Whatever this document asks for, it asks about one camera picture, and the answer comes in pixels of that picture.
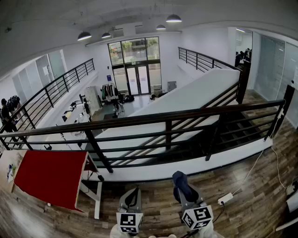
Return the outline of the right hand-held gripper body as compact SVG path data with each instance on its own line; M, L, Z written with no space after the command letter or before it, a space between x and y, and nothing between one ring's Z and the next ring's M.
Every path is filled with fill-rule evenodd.
M204 201L198 202L181 202L181 222L188 227L189 230L200 230L208 226L213 218L211 205L207 205Z

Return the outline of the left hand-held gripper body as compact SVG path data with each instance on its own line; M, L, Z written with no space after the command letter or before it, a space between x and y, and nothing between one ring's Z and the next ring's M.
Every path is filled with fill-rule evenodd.
M138 234L144 222L143 213L120 208L116 213L117 225L124 233Z

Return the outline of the dark blue cloth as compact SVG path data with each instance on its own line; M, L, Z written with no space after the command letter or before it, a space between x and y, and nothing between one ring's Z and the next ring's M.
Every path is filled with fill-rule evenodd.
M179 191L181 191L188 202L193 202L194 201L193 194L192 194L191 187L188 185L187 175L181 171L176 171L173 174L172 178L175 185L173 190L175 199L179 203L181 203L180 195L179 195Z

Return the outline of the dark wooden handrail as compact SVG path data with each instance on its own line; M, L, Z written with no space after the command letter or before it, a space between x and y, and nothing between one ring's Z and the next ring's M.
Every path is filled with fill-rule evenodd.
M236 148L239 148L244 152L248 145L252 145L258 152L269 147L278 129L281 127L286 112L291 104L294 91L295 88L288 85L283 99L263 103L233 104L231 102L226 106L199 108L178 112L163 112L120 119L106 119L97 122L53 126L42 129L33 129L30 131L5 133L3 130L0 130L0 145L6 150L25 149L31 151L50 151L42 149L41 147L44 144L82 142L87 144L85 149L70 151L88 152L98 168L107 169L109 172L113 172L117 168L171 164L199 158L204 161L210 161L213 160L216 154L221 153L216 152L214 149L220 128L224 124L227 116L236 112L266 109L276 113L275 119L264 138ZM284 109L284 116L278 118L281 108ZM195 128L179 131L165 131L165 122L193 118L206 118L206 120L202 122L201 126ZM66 142L46 142L46 138L50 134L78 131L84 131L86 139ZM137 156L137 161L134 161L132 164L112 165L113 162L123 160L123 155L128 151L147 149L148 146L140 146L140 144L146 141L146 138L179 132L197 132L197 135L191 136L190 139L167 144L167 146L177 145L177 149L171 149L154 155L141 156L142 158L151 158L151 160L144 161L143 163L140 162L140 157Z

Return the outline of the person's right forearm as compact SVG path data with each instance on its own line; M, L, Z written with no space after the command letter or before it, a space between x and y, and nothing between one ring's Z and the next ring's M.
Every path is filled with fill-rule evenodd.
M193 231L187 238L224 238L224 236L215 231L213 223L210 223L206 227Z

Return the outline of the black metal balcony railing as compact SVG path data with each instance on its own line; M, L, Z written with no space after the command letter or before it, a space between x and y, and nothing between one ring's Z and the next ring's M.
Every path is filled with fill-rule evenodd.
M17 131L43 128L41 121L49 111L58 106L60 99L94 70L93 59L89 59L54 79L28 99L11 116L10 122L16 126Z
M232 69L240 72L242 71L241 69L219 59L186 48L178 47L178 53L180 60L183 60L186 64L190 64L196 70L203 73L210 69Z

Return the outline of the white power strip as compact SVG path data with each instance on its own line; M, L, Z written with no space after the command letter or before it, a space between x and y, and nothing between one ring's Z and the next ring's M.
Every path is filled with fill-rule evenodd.
M226 195L224 195L223 197L218 199L218 204L219 205L224 205L225 203L227 203L228 201L230 201L233 198L233 194L230 192Z

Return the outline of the red top table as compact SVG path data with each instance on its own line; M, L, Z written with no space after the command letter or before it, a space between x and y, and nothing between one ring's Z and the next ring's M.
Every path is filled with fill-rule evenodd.
M77 212L82 191L95 201L94 218L99 219L102 183L98 182L96 192L83 184L97 173L88 152L29 150L18 167L14 184L30 196Z

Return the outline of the dark staircase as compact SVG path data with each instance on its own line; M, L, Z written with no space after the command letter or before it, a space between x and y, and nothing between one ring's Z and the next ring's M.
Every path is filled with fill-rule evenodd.
M229 114L219 130L215 151L223 152L264 138L275 115L266 109Z

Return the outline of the small white device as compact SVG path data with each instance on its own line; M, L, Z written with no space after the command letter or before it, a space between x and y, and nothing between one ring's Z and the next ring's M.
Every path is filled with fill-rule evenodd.
M295 181L286 188L286 194L287 196L289 196L294 192L296 192L297 190L298 190L298 181Z

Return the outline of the white furniture unit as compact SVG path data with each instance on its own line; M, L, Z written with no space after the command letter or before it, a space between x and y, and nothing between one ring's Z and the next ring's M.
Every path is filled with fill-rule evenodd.
M292 225L298 224L298 191L291 195L287 201L287 206L289 210L290 220L286 222L285 224L277 227L275 231L280 231L285 228L288 228Z

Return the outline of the white work table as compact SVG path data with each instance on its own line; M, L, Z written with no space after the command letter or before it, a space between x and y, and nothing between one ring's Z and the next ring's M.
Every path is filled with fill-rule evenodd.
M69 107L58 120L56 126L72 125L89 122L89 115L86 113L82 103ZM78 132L60 132L56 134L50 134L46 138L46 142L49 141L71 141L71 140L84 140L86 134L84 131ZM86 147L86 143L75 142L65 144L44 144L41 148L46 150L83 150Z

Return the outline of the white locker cabinet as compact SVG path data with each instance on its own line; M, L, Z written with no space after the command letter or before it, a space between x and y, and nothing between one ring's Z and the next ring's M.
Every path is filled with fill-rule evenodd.
M95 112L102 108L95 86L86 87L84 93L86 100L89 102L91 111Z

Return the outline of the light wooden table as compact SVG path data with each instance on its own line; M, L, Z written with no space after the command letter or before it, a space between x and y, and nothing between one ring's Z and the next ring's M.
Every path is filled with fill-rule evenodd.
M0 188L13 193L18 169L27 150L6 150L0 158Z

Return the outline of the glass entrance door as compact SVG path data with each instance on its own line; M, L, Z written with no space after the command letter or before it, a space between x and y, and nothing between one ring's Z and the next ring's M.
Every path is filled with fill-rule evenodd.
M149 67L132 66L126 69L129 91L131 95L150 94Z

